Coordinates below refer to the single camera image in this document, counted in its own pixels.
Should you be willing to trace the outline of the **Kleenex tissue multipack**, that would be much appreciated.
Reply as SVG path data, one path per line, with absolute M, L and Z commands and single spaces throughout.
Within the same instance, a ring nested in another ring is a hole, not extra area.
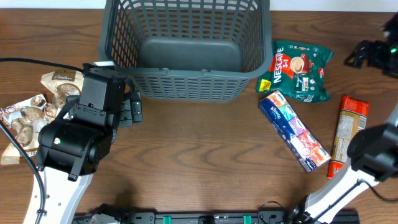
M 331 159 L 329 153 L 304 125 L 281 92 L 275 91 L 262 99 L 259 109 L 304 170 L 314 171 Z

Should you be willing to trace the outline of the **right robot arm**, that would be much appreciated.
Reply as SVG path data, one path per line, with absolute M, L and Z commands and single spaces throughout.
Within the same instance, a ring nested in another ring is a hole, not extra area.
M 383 25 L 384 41 L 364 40 L 344 64 L 359 68 L 363 62 L 383 74 L 397 76 L 397 17 Z M 359 194 L 388 178 L 397 177 L 397 110 L 386 123 L 358 132 L 348 146 L 340 171 L 320 190 L 306 196 L 284 217 L 284 223 L 331 223 L 336 214 Z

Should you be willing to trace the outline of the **green Nescafe coffee bag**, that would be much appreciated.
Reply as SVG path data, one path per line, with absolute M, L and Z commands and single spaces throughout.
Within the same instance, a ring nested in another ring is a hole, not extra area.
M 288 40 L 275 41 L 272 49 L 272 63 L 257 81 L 258 93 L 279 91 L 304 103 L 330 99 L 324 87 L 325 67 L 334 55 L 330 49 Z

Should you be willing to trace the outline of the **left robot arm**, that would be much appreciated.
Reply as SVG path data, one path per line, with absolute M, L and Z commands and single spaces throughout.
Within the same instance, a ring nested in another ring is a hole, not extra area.
M 39 178 L 24 223 L 71 223 L 100 160 L 118 128 L 142 121 L 141 96 L 113 62 L 83 66 L 81 93 L 66 98 L 56 118 L 38 136 Z

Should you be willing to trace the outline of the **grey plastic basket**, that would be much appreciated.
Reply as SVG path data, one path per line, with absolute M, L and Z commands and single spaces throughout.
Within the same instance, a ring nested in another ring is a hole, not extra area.
M 148 98 L 229 101 L 272 63 L 269 0 L 108 0 L 98 46 Z

